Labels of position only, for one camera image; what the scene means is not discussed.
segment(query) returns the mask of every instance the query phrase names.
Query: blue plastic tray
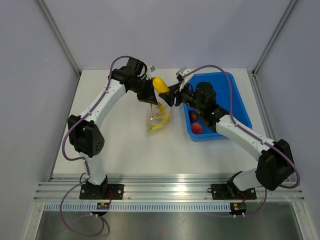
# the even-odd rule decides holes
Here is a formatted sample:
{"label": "blue plastic tray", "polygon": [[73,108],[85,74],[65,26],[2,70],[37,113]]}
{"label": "blue plastic tray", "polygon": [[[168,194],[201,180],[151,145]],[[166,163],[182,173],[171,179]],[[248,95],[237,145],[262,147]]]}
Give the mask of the blue plastic tray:
{"label": "blue plastic tray", "polygon": [[[251,121],[249,119],[244,103],[242,102],[234,76],[229,72],[227,74],[231,80],[231,86],[232,86],[233,115],[242,124],[246,125],[248,128],[252,128]],[[213,89],[216,92],[217,104],[219,104],[224,109],[230,111],[229,84],[226,76],[222,72],[195,74],[189,83],[192,85],[193,89],[196,89],[197,84],[200,82],[211,83],[213,86]],[[193,141],[199,142],[199,141],[213,140],[217,138],[220,139],[221,137],[223,137],[221,134],[217,132],[214,133],[210,128],[205,127],[200,119],[198,119],[195,122],[202,126],[202,133],[194,134],[191,131],[191,124],[193,124],[194,122],[193,121],[191,122],[189,118],[189,111],[194,109],[185,104],[183,104],[183,109],[184,109],[184,115],[185,115],[185,121],[186,121],[186,128]]]}

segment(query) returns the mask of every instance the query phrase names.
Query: red apple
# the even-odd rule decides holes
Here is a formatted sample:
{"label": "red apple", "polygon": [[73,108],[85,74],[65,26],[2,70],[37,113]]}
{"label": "red apple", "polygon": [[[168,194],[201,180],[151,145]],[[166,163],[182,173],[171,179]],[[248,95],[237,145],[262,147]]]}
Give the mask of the red apple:
{"label": "red apple", "polygon": [[189,118],[190,118],[191,122],[195,122],[199,118],[199,115],[196,111],[190,110],[189,111]]}
{"label": "red apple", "polygon": [[201,134],[202,133],[202,126],[199,123],[194,122],[191,124],[191,131],[194,134]]}

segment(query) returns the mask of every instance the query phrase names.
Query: gray wall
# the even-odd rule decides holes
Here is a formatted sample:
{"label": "gray wall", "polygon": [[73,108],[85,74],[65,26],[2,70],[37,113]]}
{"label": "gray wall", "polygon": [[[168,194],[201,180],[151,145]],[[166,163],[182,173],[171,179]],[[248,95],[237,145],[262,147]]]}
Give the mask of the gray wall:
{"label": "gray wall", "polygon": [[33,0],[0,7],[0,232],[16,240],[48,179],[76,75]]}
{"label": "gray wall", "polygon": [[258,73],[277,135],[289,141],[320,226],[320,1],[298,3]]}
{"label": "gray wall", "polygon": [[289,0],[45,0],[81,69],[254,68]]}

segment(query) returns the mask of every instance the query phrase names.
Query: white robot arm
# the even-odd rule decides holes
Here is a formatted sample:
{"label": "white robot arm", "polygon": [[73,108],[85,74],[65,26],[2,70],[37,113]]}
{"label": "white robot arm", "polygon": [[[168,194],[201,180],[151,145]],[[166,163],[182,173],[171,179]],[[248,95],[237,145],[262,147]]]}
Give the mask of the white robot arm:
{"label": "white robot arm", "polygon": [[[140,76],[143,67],[145,73]],[[105,141],[99,128],[113,105],[129,90],[137,93],[139,101],[157,104],[151,76],[153,70],[153,66],[147,67],[138,59],[130,57],[126,66],[112,71],[112,81],[104,86],[93,103],[79,116],[71,115],[68,119],[68,127],[71,129],[69,141],[85,160],[88,184],[100,187],[98,191],[105,190],[103,185],[108,184],[100,157]],[[163,89],[169,91],[159,93],[159,97],[170,107],[184,103],[196,109],[207,127],[235,141],[258,162],[257,168],[238,172],[228,180],[226,184],[230,193],[236,194],[261,186],[269,190],[276,189],[296,171],[289,144],[284,140],[275,142],[263,137],[237,121],[232,111],[228,112],[216,103],[216,92],[210,83],[200,82],[195,92],[189,90],[188,81],[196,70],[182,68],[176,75],[180,82],[170,87],[163,83]],[[74,127],[84,116],[81,123]]]}

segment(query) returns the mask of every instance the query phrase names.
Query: white table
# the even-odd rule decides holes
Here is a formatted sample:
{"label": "white table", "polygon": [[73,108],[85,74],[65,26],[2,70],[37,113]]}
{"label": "white table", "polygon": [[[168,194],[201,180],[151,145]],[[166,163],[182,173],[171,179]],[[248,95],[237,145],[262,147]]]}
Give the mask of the white table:
{"label": "white table", "polygon": [[[247,70],[225,69],[233,74],[252,129],[265,135],[261,116]],[[176,83],[177,69],[157,69],[154,76],[167,85]],[[199,73],[217,72],[203,69]],[[109,70],[84,70],[78,84],[71,113],[79,115],[95,99],[106,83]],[[172,109],[171,123],[167,128],[148,136],[146,128],[150,105],[137,100],[128,92],[109,112],[101,126],[105,139],[101,152],[103,168],[107,174],[221,174],[246,171],[256,166],[255,160],[229,139],[193,142],[187,132],[182,104]],[[69,157],[78,157],[74,147],[66,144]],[[60,147],[53,174],[81,174],[83,161],[64,159]]]}

